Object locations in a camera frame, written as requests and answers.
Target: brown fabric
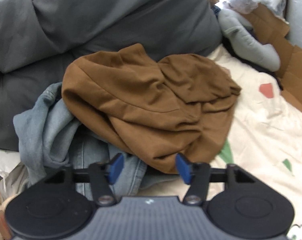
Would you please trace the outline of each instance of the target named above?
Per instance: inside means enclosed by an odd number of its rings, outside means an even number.
[[[140,44],[100,51],[70,64],[62,97],[89,129],[165,173],[175,153],[209,162],[222,149],[240,87],[194,54],[156,63]]]

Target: dark gray fabric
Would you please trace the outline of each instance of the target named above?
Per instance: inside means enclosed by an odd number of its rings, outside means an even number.
[[[0,148],[18,149],[13,116],[80,56],[141,43],[158,61],[220,42],[208,0],[0,0]]]

